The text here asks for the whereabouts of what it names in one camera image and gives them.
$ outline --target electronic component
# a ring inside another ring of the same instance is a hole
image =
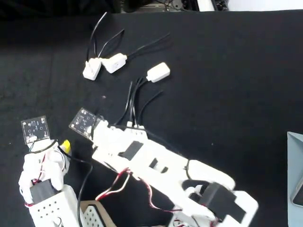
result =
[[[97,118],[94,114],[86,109],[81,108],[70,123],[69,127],[90,140],[92,127],[97,125],[99,121],[100,118]]]
[[[50,138],[46,117],[36,117],[21,121],[25,144]]]
[[[30,188],[34,204],[42,202],[58,193],[52,186],[51,180],[36,183]]]
[[[163,78],[169,76],[170,69],[164,62],[160,63],[159,65],[156,65],[155,67],[151,68],[147,71],[147,77],[146,79],[148,81],[151,81],[153,83],[162,80]]]
[[[84,78],[95,80],[100,71],[101,65],[102,63],[100,58],[91,58],[89,61],[86,61],[83,71]]]
[[[109,73],[114,73],[126,64],[127,56],[117,53],[109,59],[100,58],[100,60]]]

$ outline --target robotic hand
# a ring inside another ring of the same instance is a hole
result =
[[[92,128],[93,159],[143,181],[152,208],[160,210],[152,204],[151,186],[175,204],[169,227],[249,226],[258,203],[246,192],[233,191],[235,182],[227,174],[169,151],[148,139],[143,126],[121,130],[101,119]]]
[[[58,150],[59,144],[56,140],[41,140],[30,143],[28,146],[30,147],[30,153],[24,156],[19,189],[25,200],[25,205],[30,207],[37,203],[37,201],[34,201],[35,195],[32,195],[31,192],[34,185],[49,180],[56,191],[63,189],[63,176],[68,172],[70,162]],[[67,140],[60,147],[66,153],[71,150]]]

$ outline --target black fabric surface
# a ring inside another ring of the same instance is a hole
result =
[[[0,19],[120,12],[116,0],[0,0]]]
[[[27,152],[20,121],[46,115],[52,138],[69,139],[74,155],[89,159],[91,144],[68,129],[81,107],[110,122],[120,117],[131,80],[164,61],[171,76],[147,84],[140,105],[161,97],[143,115],[147,129],[234,178],[236,189],[259,202],[252,227],[287,226],[286,132],[303,133],[302,11],[161,13],[109,16],[97,32],[105,42],[121,28],[116,52],[171,32],[171,46],[137,57],[117,73],[104,69],[97,81],[82,77],[89,26],[96,17],[0,23],[0,219],[10,227],[33,226],[18,179]],[[79,192],[86,166],[72,163],[66,183]],[[83,194],[94,199],[115,174],[94,162]],[[154,203],[172,204],[155,192]],[[105,198],[120,226],[165,223],[167,213],[148,206],[145,186],[131,180]]]

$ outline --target white connector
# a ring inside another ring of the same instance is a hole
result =
[[[114,73],[126,64],[127,56],[118,53],[109,59],[100,58],[100,60],[109,73]]]
[[[101,65],[102,63],[100,58],[91,58],[89,61],[86,61],[83,71],[84,78],[95,80],[100,71]]]
[[[155,67],[151,68],[147,71],[147,77],[146,79],[148,81],[151,81],[153,83],[162,80],[163,78],[169,76],[170,69],[164,62],[160,63],[159,65],[156,65]]]

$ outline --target wire bundle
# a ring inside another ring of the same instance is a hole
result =
[[[124,173],[128,173],[128,175],[127,175],[127,178],[126,178],[126,180],[124,181],[122,187],[121,187],[120,189],[118,189],[118,190],[111,191],[112,188],[113,188],[113,187],[115,186],[115,184],[117,183],[117,181],[119,180],[119,178],[120,178],[120,177],[122,176],[122,174],[124,174]],[[101,199],[103,199],[103,198],[105,198],[105,197],[107,197],[107,196],[109,196],[109,195],[111,195],[111,194],[121,192],[121,191],[125,188],[125,186],[126,186],[128,180],[129,180],[131,174],[132,174],[132,171],[131,171],[129,168],[125,168],[124,170],[122,170],[122,171],[117,175],[117,177],[115,178],[115,180],[114,180],[114,182],[112,183],[112,185],[111,185],[107,190],[105,190],[104,192],[102,192],[101,194],[99,194],[99,195],[95,198],[95,200],[100,201]],[[153,204],[153,202],[152,202],[152,187],[151,187],[147,182],[145,182],[142,178],[138,178],[138,179],[139,179],[140,181],[142,181],[142,182],[145,184],[145,186],[146,186],[146,188],[147,188],[147,190],[148,190],[148,195],[149,195],[149,206],[150,206],[151,208],[156,209],[156,210],[161,210],[161,211],[164,211],[164,212],[171,212],[171,213],[172,213],[172,212],[176,212],[176,211],[182,211],[182,209],[165,210],[165,209],[162,209],[162,208],[159,208],[159,207],[155,206],[155,205]]]
[[[136,99],[137,99],[137,94],[140,90],[140,88],[147,83],[147,79],[146,78],[138,78],[136,80],[135,86],[133,87],[133,82],[130,83],[129,89],[128,89],[128,95],[127,95],[127,100],[126,100],[126,104],[125,104],[125,109],[123,111],[122,116],[113,124],[113,126],[118,125],[123,118],[125,117],[127,110],[129,110],[129,121],[132,122],[132,125],[140,125],[141,124],[141,118],[142,118],[142,114],[146,108],[146,106],[153,101],[155,98],[157,98],[163,91],[159,91],[157,92],[155,95],[153,95],[141,108],[141,110],[139,111],[138,116],[136,117]]]
[[[122,176],[122,174],[125,173],[125,172],[128,173],[128,176],[127,176],[126,180],[124,181],[122,187],[121,187],[120,189],[118,189],[118,190],[111,191],[112,188],[114,187],[114,185],[115,185],[115,184],[117,183],[117,181],[119,180],[119,178],[120,178],[120,177]],[[121,192],[121,191],[125,188],[125,186],[126,186],[128,180],[129,180],[129,178],[130,178],[130,173],[131,173],[131,171],[130,171],[129,168],[125,168],[124,170],[122,170],[122,171],[117,175],[117,177],[115,178],[115,180],[114,180],[114,182],[112,183],[112,185],[111,185],[107,190],[105,190],[104,192],[102,192],[101,194],[99,194],[99,195],[95,198],[95,200],[99,201],[99,200],[103,199],[104,197],[106,197],[106,196],[108,196],[108,195],[110,195],[110,194],[117,193],[117,192]]]

